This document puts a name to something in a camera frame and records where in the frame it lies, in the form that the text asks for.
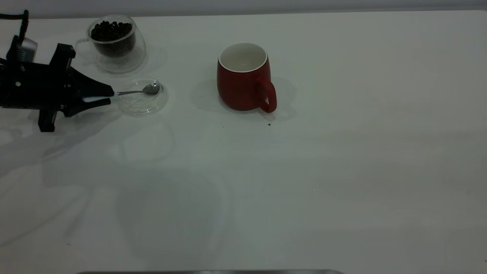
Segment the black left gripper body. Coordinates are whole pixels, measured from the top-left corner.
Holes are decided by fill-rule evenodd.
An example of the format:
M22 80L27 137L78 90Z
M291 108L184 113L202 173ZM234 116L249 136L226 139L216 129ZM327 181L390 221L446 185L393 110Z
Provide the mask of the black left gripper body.
M71 61L75 49L59 43L49 64L20 61L11 44L1 59L0 104L2 108L38 110L40 132L54 132L59 111L66 111L75 97Z

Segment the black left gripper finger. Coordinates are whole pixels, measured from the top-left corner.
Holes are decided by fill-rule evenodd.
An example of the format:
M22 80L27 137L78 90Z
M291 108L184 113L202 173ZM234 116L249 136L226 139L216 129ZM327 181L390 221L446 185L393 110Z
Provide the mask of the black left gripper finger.
M69 101L64 106L64 116L65 117L72 117L76 114L79 114L85 110L101 107L105 105L110 105L110 99L101 99L91 102L85 102L82 99L75 99L74 101Z
M110 85L89 78L75 68L71 69L71 88L78 97L112 97L115 95Z

